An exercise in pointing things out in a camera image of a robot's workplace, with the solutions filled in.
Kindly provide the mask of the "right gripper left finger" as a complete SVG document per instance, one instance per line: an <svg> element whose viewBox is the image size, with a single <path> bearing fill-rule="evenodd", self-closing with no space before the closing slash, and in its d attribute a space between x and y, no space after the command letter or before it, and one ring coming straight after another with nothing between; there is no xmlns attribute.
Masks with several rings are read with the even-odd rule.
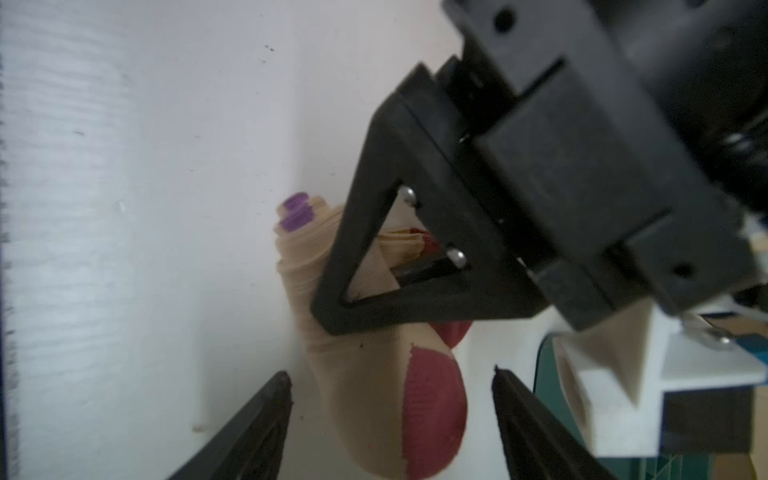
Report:
<svg viewBox="0 0 768 480"><path fill-rule="evenodd" d="M172 476L173 480L275 480L293 401L291 379L279 371Z"/></svg>

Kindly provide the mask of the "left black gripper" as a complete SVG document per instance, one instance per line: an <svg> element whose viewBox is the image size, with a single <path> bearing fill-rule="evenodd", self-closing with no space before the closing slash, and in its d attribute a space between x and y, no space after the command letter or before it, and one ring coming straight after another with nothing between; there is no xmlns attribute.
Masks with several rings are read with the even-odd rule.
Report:
<svg viewBox="0 0 768 480"><path fill-rule="evenodd" d="M547 299L577 330L650 297L683 313L757 278L718 163L757 158L755 1L448 1L466 60L514 99L471 148L463 66L417 66L374 114L312 313L330 334L527 319ZM440 252L398 290L348 290L390 208Z"/></svg>

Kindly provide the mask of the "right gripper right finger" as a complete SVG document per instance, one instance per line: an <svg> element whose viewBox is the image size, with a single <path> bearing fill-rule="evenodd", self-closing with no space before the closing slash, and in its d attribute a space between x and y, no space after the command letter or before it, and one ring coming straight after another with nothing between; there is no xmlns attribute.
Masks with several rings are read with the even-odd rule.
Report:
<svg viewBox="0 0 768 480"><path fill-rule="evenodd" d="M521 480L598 480L613 475L565 429L510 370L492 381L507 470Z"/></svg>

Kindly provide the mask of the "green compartment tray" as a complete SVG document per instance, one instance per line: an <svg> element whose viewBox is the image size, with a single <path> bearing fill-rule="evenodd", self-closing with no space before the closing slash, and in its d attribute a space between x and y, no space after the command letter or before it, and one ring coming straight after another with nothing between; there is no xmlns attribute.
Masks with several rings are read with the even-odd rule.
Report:
<svg viewBox="0 0 768 480"><path fill-rule="evenodd" d="M553 339L540 345L533 392L554 417L581 445L583 438L561 391ZM598 462L616 479L706 480L711 478L714 459L709 454L661 454L648 458L602 458Z"/></svg>

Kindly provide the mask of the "beige maroon striped sock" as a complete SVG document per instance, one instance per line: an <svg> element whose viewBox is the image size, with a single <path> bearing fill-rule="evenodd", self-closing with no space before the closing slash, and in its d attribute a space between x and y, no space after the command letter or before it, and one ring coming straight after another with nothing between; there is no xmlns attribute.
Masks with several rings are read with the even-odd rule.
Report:
<svg viewBox="0 0 768 480"><path fill-rule="evenodd" d="M328 334L310 306L343 210L305 192L278 206L277 271L321 402L351 458L386 479L428 479L462 444L468 400L452 350L472 324Z"/></svg>

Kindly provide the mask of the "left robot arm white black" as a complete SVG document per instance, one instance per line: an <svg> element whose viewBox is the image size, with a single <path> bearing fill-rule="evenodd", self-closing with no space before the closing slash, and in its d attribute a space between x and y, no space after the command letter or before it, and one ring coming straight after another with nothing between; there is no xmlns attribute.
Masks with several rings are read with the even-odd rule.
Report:
<svg viewBox="0 0 768 480"><path fill-rule="evenodd" d="M447 1L463 52L373 116L311 306L331 334L576 330L750 286L767 210L763 1Z"/></svg>

